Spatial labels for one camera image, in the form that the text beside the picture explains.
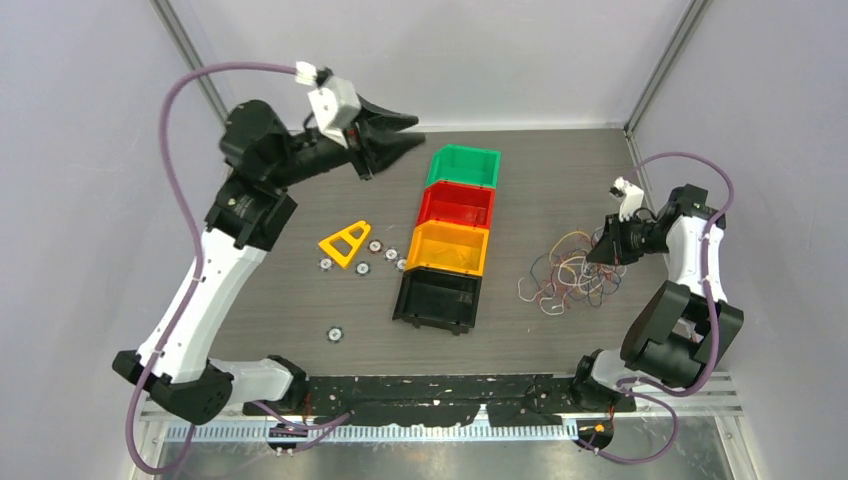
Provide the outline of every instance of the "yellow triangle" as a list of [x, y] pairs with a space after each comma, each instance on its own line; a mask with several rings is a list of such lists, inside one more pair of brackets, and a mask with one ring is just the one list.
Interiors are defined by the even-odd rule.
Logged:
[[[368, 237], [369, 233], [371, 233], [371, 225], [366, 223], [365, 220], [360, 220], [347, 228], [339, 230], [324, 240], [321, 240], [318, 242], [318, 246], [321, 247], [321, 250], [324, 250], [324, 253], [329, 255], [334, 262], [338, 263], [339, 266], [347, 268], [350, 266], [350, 262], [353, 261], [353, 257], [356, 256], [356, 252], [362, 248], [362, 245], [365, 245], [365, 239]], [[342, 241], [350, 245], [350, 252], [348, 252], [347, 255], [342, 255], [342, 253], [333, 246], [333, 244], [338, 241]]]

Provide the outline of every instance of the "green bin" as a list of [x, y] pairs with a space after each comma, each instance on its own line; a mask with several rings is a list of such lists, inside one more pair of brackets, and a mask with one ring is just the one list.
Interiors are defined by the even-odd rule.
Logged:
[[481, 187], [495, 188], [501, 152], [482, 148], [446, 145], [433, 155], [427, 186], [447, 180]]

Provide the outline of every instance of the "robotic arm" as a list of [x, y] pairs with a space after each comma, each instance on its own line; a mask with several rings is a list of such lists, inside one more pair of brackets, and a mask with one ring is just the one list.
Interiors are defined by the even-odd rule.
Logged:
[[226, 405], [272, 400], [293, 408], [305, 394], [306, 374], [281, 357], [208, 358], [233, 301], [297, 207], [288, 187], [346, 163], [369, 180], [424, 142], [423, 134], [400, 133], [417, 124], [417, 117], [369, 103], [330, 69], [298, 62], [296, 80], [316, 87], [308, 96], [317, 127], [292, 135], [259, 100], [230, 113], [220, 149], [233, 171], [205, 217], [204, 276], [161, 353], [155, 345], [195, 281], [192, 269], [150, 337], [138, 350], [119, 352], [112, 363], [136, 384], [151, 355], [158, 354], [144, 390], [195, 425], [212, 420]]
[[[706, 366], [713, 332], [710, 330], [702, 285], [701, 248], [704, 227], [716, 210], [706, 205], [707, 191], [693, 185], [671, 191], [656, 217], [637, 215], [642, 190], [623, 178], [610, 190], [621, 200], [619, 212], [606, 216], [604, 231], [586, 260], [628, 265], [645, 254], [668, 254], [668, 280], [636, 318], [618, 350], [597, 350], [584, 356], [575, 374], [573, 395], [584, 408], [614, 405], [623, 394], [617, 382], [640, 371], [664, 385], [689, 387]], [[718, 219], [709, 233], [708, 267], [719, 313], [718, 360], [742, 327], [744, 314], [729, 305], [719, 279], [718, 249], [726, 226]], [[686, 335], [675, 331], [682, 324]]]

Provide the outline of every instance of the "red bin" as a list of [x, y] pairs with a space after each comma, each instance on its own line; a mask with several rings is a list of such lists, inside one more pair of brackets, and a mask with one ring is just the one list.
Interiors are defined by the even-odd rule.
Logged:
[[489, 229], [495, 206], [495, 190], [439, 181], [426, 190], [416, 226], [429, 220]]

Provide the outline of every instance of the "black bin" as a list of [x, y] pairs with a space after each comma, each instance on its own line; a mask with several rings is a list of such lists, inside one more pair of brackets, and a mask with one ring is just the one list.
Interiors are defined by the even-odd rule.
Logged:
[[477, 301], [483, 279], [433, 268], [403, 273], [392, 320], [468, 333], [477, 318]]

